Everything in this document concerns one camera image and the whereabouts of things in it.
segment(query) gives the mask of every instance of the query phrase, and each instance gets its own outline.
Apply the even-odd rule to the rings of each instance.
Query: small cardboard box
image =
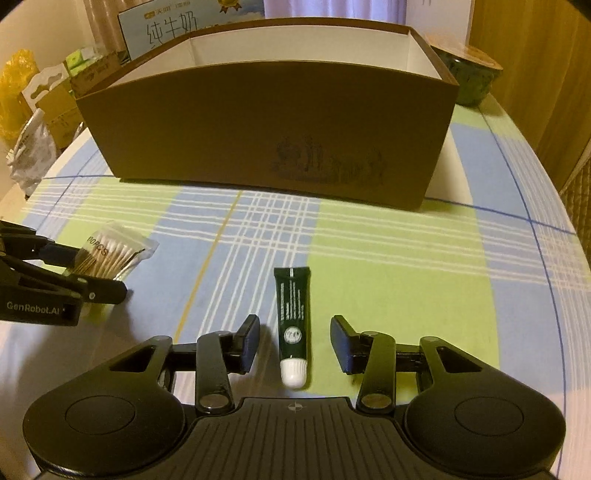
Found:
[[[82,122],[76,100],[70,94],[70,80],[53,87],[37,102],[37,106],[45,113],[44,120],[57,148],[70,145],[76,128]]]
[[[415,209],[457,88],[410,27],[291,18],[192,32],[77,102],[123,179]]]
[[[70,79],[74,94],[76,96],[85,95],[92,87],[114,74],[120,68],[119,57],[115,51],[98,59]]]

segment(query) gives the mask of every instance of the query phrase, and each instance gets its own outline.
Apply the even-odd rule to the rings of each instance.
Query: white tube cap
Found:
[[[287,388],[301,388],[306,384],[308,360],[286,358],[280,365],[281,381]]]

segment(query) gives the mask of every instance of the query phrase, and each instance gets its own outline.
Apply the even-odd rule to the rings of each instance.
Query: green tube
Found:
[[[275,268],[281,381],[288,388],[306,384],[308,368],[308,267]]]

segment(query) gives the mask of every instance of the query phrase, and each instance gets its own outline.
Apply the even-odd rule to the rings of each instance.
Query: blue and green checkered tablecloth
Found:
[[[20,221],[81,246],[116,219],[157,240],[114,308],[76,328],[0,326],[0,469],[35,473],[21,434],[38,396],[154,335],[192,342],[256,313],[263,336],[244,395],[350,395],[329,320],[397,342],[434,335],[550,397],[567,420],[556,464],[564,480],[591,471],[591,275],[557,192],[492,97],[457,107],[418,212],[250,190],[122,183],[85,133],[49,172]],[[310,385],[280,383],[272,269],[311,268]],[[194,378],[175,393],[191,403]]]

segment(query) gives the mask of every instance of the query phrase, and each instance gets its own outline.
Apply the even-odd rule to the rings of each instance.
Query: curtain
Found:
[[[503,65],[492,94],[560,191],[591,136],[591,22],[567,0],[476,0],[470,43]]]
[[[345,17],[403,24],[407,0],[265,0],[267,18]]]

